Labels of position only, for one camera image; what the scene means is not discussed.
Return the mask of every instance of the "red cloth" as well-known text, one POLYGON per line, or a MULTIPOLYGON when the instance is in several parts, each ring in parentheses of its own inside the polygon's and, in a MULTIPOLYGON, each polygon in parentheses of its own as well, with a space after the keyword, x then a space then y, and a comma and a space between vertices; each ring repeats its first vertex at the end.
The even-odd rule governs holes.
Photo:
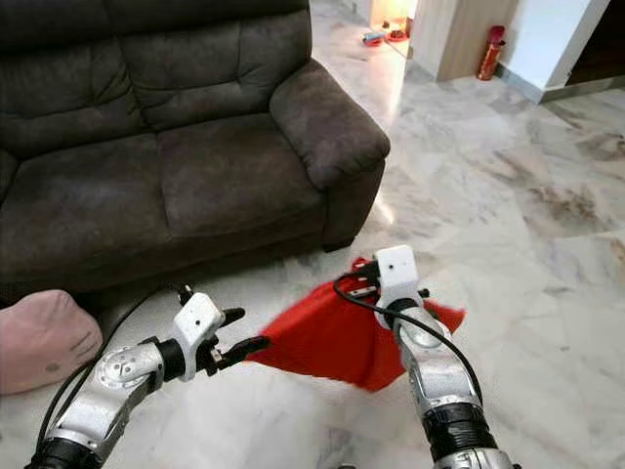
MULTIPOLYGON (((363 286, 354 278, 341 283, 345 291, 363 286)), ((450 330, 462 322, 464 311, 429 303, 450 330)), ((285 371, 341 380, 369 392, 390 385, 404 372, 393 333, 380 326, 372 311, 338 296, 332 282, 286 310, 261 335, 269 337, 271 346, 248 360, 285 371)))

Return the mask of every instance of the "black wire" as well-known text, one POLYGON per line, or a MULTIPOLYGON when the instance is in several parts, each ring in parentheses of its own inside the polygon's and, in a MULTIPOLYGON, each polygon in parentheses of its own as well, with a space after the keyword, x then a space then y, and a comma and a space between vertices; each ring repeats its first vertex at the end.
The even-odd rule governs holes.
POLYGON ((39 427, 39 434, 37 436, 37 451, 39 451, 41 449, 41 446, 43 445, 43 439, 46 437, 46 432, 48 431, 48 424, 50 422, 50 419, 52 418, 52 414, 54 413, 55 408, 57 407, 59 401, 61 400, 61 397, 63 396, 63 393, 69 387, 71 382, 76 379, 76 376, 82 373, 85 369, 89 368, 94 362, 95 359, 91 359, 76 368, 74 372, 71 373, 69 377, 64 380, 63 384, 61 385, 55 396, 52 398, 52 401, 50 402, 50 404, 48 405, 48 409, 46 410, 46 414, 43 417, 43 422, 39 427))
POLYGON ((465 366, 465 368, 467 369, 467 373, 469 373, 469 377, 471 378, 471 382, 473 383, 473 387, 476 390, 476 394, 478 395, 479 402, 482 404, 481 387, 479 386, 478 376, 476 375, 476 372, 473 370, 473 367, 469 363, 469 360, 467 360, 467 358, 464 356, 464 354, 462 352, 460 352, 460 349, 458 349, 458 347, 453 345, 453 343, 450 342, 449 340, 447 340, 443 335, 439 334, 438 332, 433 330, 431 327, 423 324, 422 322, 420 322, 419 320, 416 320, 415 318, 411 318, 410 316, 403 315, 402 313, 397 313, 395 311, 388 310, 386 308, 381 308, 381 307, 373 305, 371 303, 367 303, 365 301, 360 301, 360 300, 358 300, 356 298, 353 298, 353 296, 351 296, 348 293, 346 293, 345 291, 343 291, 341 289, 341 286, 340 286, 341 281, 344 280, 345 278, 349 278, 349 277, 361 277, 361 275, 360 275, 359 272, 348 272, 346 274, 342 274, 340 277, 338 277, 336 280, 334 280, 334 282, 332 284, 332 286, 334 287, 334 291, 340 297, 342 297, 343 299, 345 299, 345 300, 347 300, 347 301, 349 301, 351 303, 354 303, 355 305, 359 305, 359 306, 361 306, 363 308, 367 308, 369 310, 377 311, 378 313, 381 313, 383 315, 388 315, 388 316, 391 316, 393 318, 397 318, 398 320, 405 320, 406 322, 410 322, 411 324, 414 324, 417 327, 425 330, 429 334, 433 335, 436 339, 438 339, 445 346, 447 346, 447 348, 449 348, 449 350, 451 350, 451 352, 453 352, 456 355, 456 357, 458 357, 458 360, 460 360, 460 362, 462 362, 462 365, 465 366))
POLYGON ((103 342, 102 346, 99 348, 96 355, 88 362, 81 364, 73 373, 69 375, 67 379, 64 380, 63 384, 57 390, 57 393, 54 395, 50 404, 48 405, 46 414, 44 415, 43 421, 41 422, 41 426, 39 427, 39 434, 37 436, 37 445, 36 445, 37 451, 39 451, 41 449, 41 446, 43 445, 44 438, 46 437, 46 433, 48 433, 48 428, 50 427, 50 420, 52 419, 52 415, 55 412, 55 409, 57 405, 59 404, 61 397, 63 396, 64 392, 67 390, 69 385, 72 383, 72 381, 76 379, 76 377, 78 377, 80 373, 82 373, 82 376, 80 376, 80 379, 76 382, 74 387, 71 389, 71 391, 69 392, 69 394, 63 401, 62 406, 59 409, 58 415, 63 415, 63 413, 67 410, 67 408, 69 407, 73 399, 76 397, 76 394, 78 394, 78 391, 80 391, 80 388, 82 388, 82 385, 85 384, 85 381, 89 377, 91 371, 93 371, 94 366, 96 365, 98 360, 102 357, 104 350, 106 350, 106 347, 108 347, 108 344, 110 343, 111 339, 113 338, 113 336, 115 335, 115 333, 117 332, 117 329, 119 329, 121 324, 127 318, 129 318, 135 311, 137 311, 137 309, 143 303, 145 303, 149 298, 151 298, 153 295, 158 293, 160 290, 167 289, 167 288, 180 291, 175 286, 169 285, 169 284, 159 285, 157 288, 154 288, 152 291, 150 291, 149 294, 144 296, 131 309, 129 309, 126 313, 123 314, 123 316, 119 319, 119 321, 115 324, 115 326, 111 330, 110 334, 108 334, 108 337, 105 339, 105 341, 103 342))

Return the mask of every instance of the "pink cushion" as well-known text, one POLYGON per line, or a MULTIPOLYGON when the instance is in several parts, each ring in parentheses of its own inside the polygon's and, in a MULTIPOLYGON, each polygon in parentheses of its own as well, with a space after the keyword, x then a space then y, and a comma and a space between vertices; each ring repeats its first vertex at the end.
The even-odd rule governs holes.
POLYGON ((65 379, 103 342, 96 321, 62 290, 33 293, 0 310, 0 394, 65 379))

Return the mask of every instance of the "sofa armrest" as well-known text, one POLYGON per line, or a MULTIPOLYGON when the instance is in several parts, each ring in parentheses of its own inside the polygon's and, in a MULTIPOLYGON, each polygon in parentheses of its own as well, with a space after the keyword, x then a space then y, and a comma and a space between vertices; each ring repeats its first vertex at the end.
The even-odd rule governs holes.
POLYGON ((9 186, 18 171, 18 161, 8 152, 0 149, 0 203, 9 191, 9 186))
POLYGON ((390 150, 380 127, 314 60, 278 86, 270 112, 321 191, 376 166, 390 150))

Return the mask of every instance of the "fire extinguisher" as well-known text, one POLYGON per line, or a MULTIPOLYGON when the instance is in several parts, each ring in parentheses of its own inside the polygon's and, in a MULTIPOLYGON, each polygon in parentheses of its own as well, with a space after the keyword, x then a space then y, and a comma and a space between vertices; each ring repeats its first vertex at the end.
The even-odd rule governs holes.
POLYGON ((503 40, 506 28, 504 26, 493 26, 490 28, 490 34, 488 35, 488 47, 486 47, 486 53, 481 61, 481 65, 478 70, 478 79, 488 81, 495 73, 497 61, 501 55, 501 51, 506 44, 503 40))

